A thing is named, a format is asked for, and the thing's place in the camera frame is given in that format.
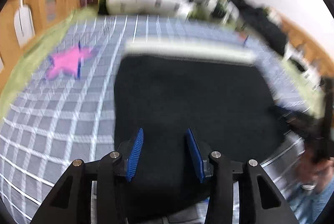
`green blanket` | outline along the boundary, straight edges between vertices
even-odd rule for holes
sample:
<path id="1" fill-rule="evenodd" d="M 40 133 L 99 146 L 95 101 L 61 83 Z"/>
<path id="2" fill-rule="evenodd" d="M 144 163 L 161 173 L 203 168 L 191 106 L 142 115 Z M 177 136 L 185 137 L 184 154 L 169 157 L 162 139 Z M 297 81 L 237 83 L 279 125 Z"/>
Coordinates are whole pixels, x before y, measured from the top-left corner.
<path id="1" fill-rule="evenodd" d="M 290 61 L 282 60 L 281 65 L 294 82 L 295 88 L 309 107 L 308 113 L 316 118 L 324 116 L 324 93 L 321 89 L 313 90 L 310 84 L 300 73 L 297 67 Z"/>
<path id="2" fill-rule="evenodd" d="M 74 10 L 65 20 L 49 28 L 42 36 L 36 39 L 31 49 L 17 62 L 0 95 L 0 117 L 6 115 L 9 105 L 17 97 L 17 93 L 29 82 L 31 74 L 62 40 L 69 27 L 77 21 L 85 21 L 96 16 L 97 10 L 91 7 Z"/>

